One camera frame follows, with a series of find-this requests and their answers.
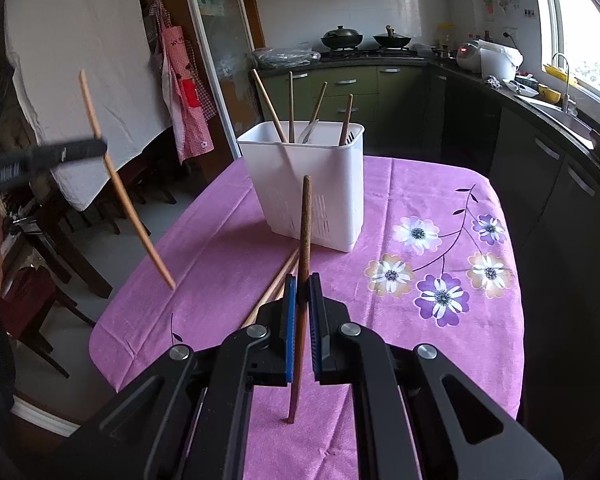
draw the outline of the chopstick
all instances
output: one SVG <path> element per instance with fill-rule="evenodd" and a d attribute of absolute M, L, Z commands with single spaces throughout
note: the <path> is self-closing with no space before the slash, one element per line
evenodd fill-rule
<path fill-rule="evenodd" d="M 324 97 L 324 93 L 327 91 L 327 82 L 322 83 L 322 87 L 320 88 L 320 95 L 318 95 L 318 100 L 315 103 L 314 113 L 311 114 L 311 119 L 309 120 L 309 124 L 313 123 L 318 118 L 318 112 L 320 111 L 320 105 L 322 104 L 322 98 Z"/>
<path fill-rule="evenodd" d="M 262 98 L 264 99 L 264 102 L 267 105 L 267 108 L 269 109 L 269 113 L 271 114 L 271 119 L 273 120 L 273 124 L 276 127 L 276 131 L 278 132 L 278 137 L 280 137 L 280 142 L 287 142 L 285 133 L 282 131 L 282 124 L 280 124 L 280 119 L 278 118 L 278 115 L 276 114 L 276 111 L 273 108 L 271 99 L 269 99 L 269 95 L 267 94 L 267 91 L 265 90 L 264 85 L 262 84 L 262 81 L 260 80 L 260 76 L 258 75 L 257 70 L 252 69 L 251 73 L 253 74 L 253 78 L 256 81 L 256 85 L 257 85 L 258 89 L 260 90 L 260 93 L 262 94 Z"/>
<path fill-rule="evenodd" d="M 294 124 L 294 73 L 289 72 L 289 142 L 296 142 L 296 126 Z"/>
<path fill-rule="evenodd" d="M 296 302 L 296 344 L 294 347 L 294 378 L 291 383 L 291 399 L 287 422 L 296 421 L 302 377 L 302 354 L 306 335 L 306 315 L 308 301 L 309 260 L 311 256 L 311 178 L 304 176 L 302 183 L 302 218 L 300 221 L 300 263 L 298 270 L 298 301 Z"/>
<path fill-rule="evenodd" d="M 87 75 L 84 70 L 80 70 L 80 88 L 82 89 L 82 97 L 84 99 L 84 105 L 87 108 L 87 116 L 89 117 L 89 123 L 91 125 L 91 129 L 93 130 L 93 136 L 96 139 L 102 138 L 102 131 L 100 130 L 100 123 L 98 122 L 98 118 L 96 117 L 96 110 L 93 107 L 93 101 L 91 99 L 91 93 L 89 92 L 89 85 L 87 84 Z M 116 189 L 116 194 L 118 195 L 120 202 L 122 202 L 123 207 L 125 208 L 126 214 L 131 219 L 131 223 L 134 225 L 136 229 L 136 233 L 140 237 L 144 248 L 149 253 L 150 258 L 154 261 L 155 266 L 158 269 L 158 272 L 164 278 L 164 281 L 171 287 L 171 290 L 176 289 L 176 282 L 173 279 L 173 276 L 167 269 L 166 265 L 162 261 L 160 254 L 155 250 L 154 245 L 149 240 L 149 237 L 146 234 L 146 230 L 142 225 L 142 222 L 138 218 L 138 213 L 136 212 L 134 206 L 131 203 L 129 195 L 126 193 L 126 189 L 124 184 L 122 184 L 122 180 L 120 180 L 120 176 L 116 172 L 116 167 L 113 165 L 113 161 L 111 160 L 111 156 L 109 152 L 104 154 L 104 165 L 107 167 L 107 171 L 109 171 L 109 176 L 111 177 L 111 181 L 113 183 L 113 187 Z"/>
<path fill-rule="evenodd" d="M 285 290 L 285 278 L 288 274 L 294 274 L 296 269 L 298 268 L 298 254 L 300 250 L 296 249 L 291 256 L 284 263 L 280 272 L 276 274 L 275 278 L 271 281 L 269 288 L 264 291 L 262 297 L 258 300 L 256 305 L 253 307 L 253 310 L 250 314 L 245 318 L 243 324 L 240 328 L 244 328 L 253 324 L 256 321 L 256 317 L 258 316 L 258 311 L 260 307 L 265 303 L 269 303 L 271 301 L 276 301 L 282 298 L 282 294 Z"/>
<path fill-rule="evenodd" d="M 347 101 L 347 110 L 344 114 L 344 122 L 342 123 L 342 131 L 340 132 L 339 146 L 344 146 L 347 143 L 347 135 L 349 134 L 349 121 L 351 119 L 351 107 L 353 106 L 353 94 L 349 94 Z"/>

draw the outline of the metal screw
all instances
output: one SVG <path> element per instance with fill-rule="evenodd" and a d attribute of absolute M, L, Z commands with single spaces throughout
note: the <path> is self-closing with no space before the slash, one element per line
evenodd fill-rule
<path fill-rule="evenodd" d="M 267 327 L 262 325 L 249 325 L 247 334 L 254 339 L 260 339 L 267 335 Z"/>
<path fill-rule="evenodd" d="M 360 335 L 360 332 L 362 332 L 362 329 L 360 328 L 360 325 L 356 325 L 355 323 L 345 323 L 345 324 L 341 325 L 340 331 L 344 335 L 356 336 L 356 335 Z"/>
<path fill-rule="evenodd" d="M 184 345 L 172 346 L 169 350 L 169 357 L 174 361 L 184 361 L 191 354 L 188 347 Z"/>
<path fill-rule="evenodd" d="M 438 351 L 434 346 L 420 345 L 418 346 L 418 355 L 423 359 L 435 359 L 438 355 Z"/>

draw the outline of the floor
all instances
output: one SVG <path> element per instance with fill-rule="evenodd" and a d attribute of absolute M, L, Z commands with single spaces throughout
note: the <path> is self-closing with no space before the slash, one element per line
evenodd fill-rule
<path fill-rule="evenodd" d="M 168 187 L 177 204 L 167 204 L 164 196 L 153 189 L 149 189 L 145 195 L 147 204 L 135 204 L 142 222 L 152 232 L 154 244 L 202 191 L 203 184 L 200 179 L 190 177 Z M 61 226 L 82 254 L 113 286 L 113 292 L 107 300 L 98 298 L 78 276 L 73 276 L 67 285 L 58 284 L 77 301 L 83 313 L 97 320 L 146 253 L 129 220 L 117 219 L 122 233 L 115 235 L 107 223 L 100 221 L 94 210 L 87 209 L 86 215 L 93 222 L 93 227 L 88 228 L 74 212 L 71 212 L 69 219 L 75 232 L 71 233 L 64 221 L 61 221 Z M 16 388 L 74 422 L 87 420 L 115 393 L 89 358 L 91 328 L 67 309 L 56 306 L 40 332 L 54 347 L 52 356 L 70 376 L 65 379 L 30 349 L 19 344 L 14 348 Z"/>

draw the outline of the utensil holder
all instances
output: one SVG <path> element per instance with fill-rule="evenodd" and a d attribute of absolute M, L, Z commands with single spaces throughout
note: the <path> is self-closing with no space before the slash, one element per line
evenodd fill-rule
<path fill-rule="evenodd" d="M 296 121 L 301 132 L 308 121 Z M 288 132 L 288 121 L 281 121 Z M 312 180 L 312 243 L 350 252 L 364 221 L 363 132 L 349 125 L 354 139 L 338 146 L 342 123 L 320 122 L 310 143 L 282 143 L 271 122 L 238 138 L 249 176 L 271 230 L 300 238 L 302 178 Z"/>

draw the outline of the dining table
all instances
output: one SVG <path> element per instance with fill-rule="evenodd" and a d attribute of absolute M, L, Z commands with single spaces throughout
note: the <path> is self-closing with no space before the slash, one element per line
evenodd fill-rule
<path fill-rule="evenodd" d="M 523 310 L 506 219 L 488 179 L 374 156 L 365 156 L 363 173 L 364 223 L 354 249 L 312 246 L 323 294 L 388 344 L 434 345 L 515 418 Z M 174 341 L 194 351 L 219 345 L 298 246 L 270 230 L 246 165 L 235 160 L 156 244 L 177 288 L 146 257 L 93 329 L 91 359 L 120 391 Z M 294 424 L 284 422 L 289 395 L 289 388 L 254 388 L 244 478 L 356 478 L 350 385 L 316 383 L 309 345 Z"/>

